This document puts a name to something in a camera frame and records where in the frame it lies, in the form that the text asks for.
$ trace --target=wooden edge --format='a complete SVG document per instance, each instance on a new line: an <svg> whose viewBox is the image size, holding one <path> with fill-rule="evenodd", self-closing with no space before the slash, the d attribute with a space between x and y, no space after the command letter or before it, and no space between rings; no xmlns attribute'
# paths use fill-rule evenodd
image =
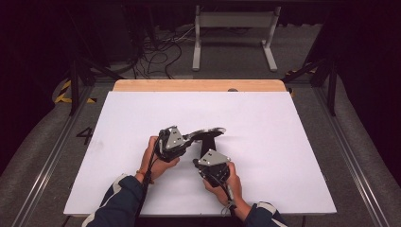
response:
<svg viewBox="0 0 401 227"><path fill-rule="evenodd" d="M114 92L285 92L280 79L120 79Z"/></svg>

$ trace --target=white surface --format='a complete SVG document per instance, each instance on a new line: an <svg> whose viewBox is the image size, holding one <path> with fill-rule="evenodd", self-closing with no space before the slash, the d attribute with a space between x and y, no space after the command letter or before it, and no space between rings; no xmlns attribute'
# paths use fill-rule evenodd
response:
<svg viewBox="0 0 401 227"><path fill-rule="evenodd" d="M93 213L120 174L139 168L148 138L172 125L182 134L227 129L216 147L235 163L248 203L268 201L282 214L336 212L289 93L110 92L64 214ZM150 186L142 215L220 214L192 164L200 152L193 144Z"/></svg>

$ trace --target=tabletop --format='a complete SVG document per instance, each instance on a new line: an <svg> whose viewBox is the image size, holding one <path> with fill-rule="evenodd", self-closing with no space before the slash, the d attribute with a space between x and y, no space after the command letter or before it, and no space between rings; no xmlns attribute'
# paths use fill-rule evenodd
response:
<svg viewBox="0 0 401 227"><path fill-rule="evenodd" d="M121 79L116 92L222 92L234 89L239 92L285 92L280 79Z"/></svg>
<svg viewBox="0 0 401 227"><path fill-rule="evenodd" d="M260 84L265 91L252 91ZM266 91L267 84L275 90ZM238 92L221 92L229 88ZM247 202L271 202L282 214L337 212L281 81L143 79L119 80L109 92L64 214L94 212L116 177L135 173L148 138L173 125L182 134L227 130L216 138L217 151L235 162ZM150 187L141 215L220 215L221 204L204 190L192 163L200 151L198 143L187 148L179 164Z"/></svg>

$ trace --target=sleeve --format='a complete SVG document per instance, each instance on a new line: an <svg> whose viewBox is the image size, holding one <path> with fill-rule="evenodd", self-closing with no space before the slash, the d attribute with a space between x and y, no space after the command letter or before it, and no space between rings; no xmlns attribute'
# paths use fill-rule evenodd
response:
<svg viewBox="0 0 401 227"><path fill-rule="evenodd" d="M262 201L252 206L244 224L246 227L287 227L278 210Z"/></svg>
<svg viewBox="0 0 401 227"><path fill-rule="evenodd" d="M100 207L83 221L82 227L133 226L142 199L142 185L126 174L117 178Z"/></svg>

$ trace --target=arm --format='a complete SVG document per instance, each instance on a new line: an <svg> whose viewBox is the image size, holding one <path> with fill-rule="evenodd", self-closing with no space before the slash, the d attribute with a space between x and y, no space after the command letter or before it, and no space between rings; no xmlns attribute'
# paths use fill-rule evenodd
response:
<svg viewBox="0 0 401 227"><path fill-rule="evenodd" d="M275 227L287 226L281 218L280 213L269 203L259 202L252 207L242 198L242 186L239 177L235 172L234 163L228 163L230 168L230 177L227 179L227 184L230 185L234 201L236 205L235 215L244 221L247 227ZM207 181L203 180L205 188L214 193L218 201L226 206L228 198L220 187L212 187Z"/></svg>
<svg viewBox="0 0 401 227"><path fill-rule="evenodd" d="M134 177L123 174L117 178L106 192L101 206L82 223L82 227L131 227L134 225L135 215L143 197L142 181L144 180L144 173L148 170L156 140L157 136L150 137L148 148L145 150L138 173ZM178 164L179 161L180 158L176 158L170 163L165 163L154 155L152 159L153 165L151 166L151 179L157 179L168 168Z"/></svg>
<svg viewBox="0 0 401 227"><path fill-rule="evenodd" d="M132 176L121 175L106 192L100 208L82 223L82 227L133 226L141 199L142 184Z"/></svg>
<svg viewBox="0 0 401 227"><path fill-rule="evenodd" d="M255 203L245 219L245 226L269 226L285 227L286 222L281 217L278 210L268 202Z"/></svg>

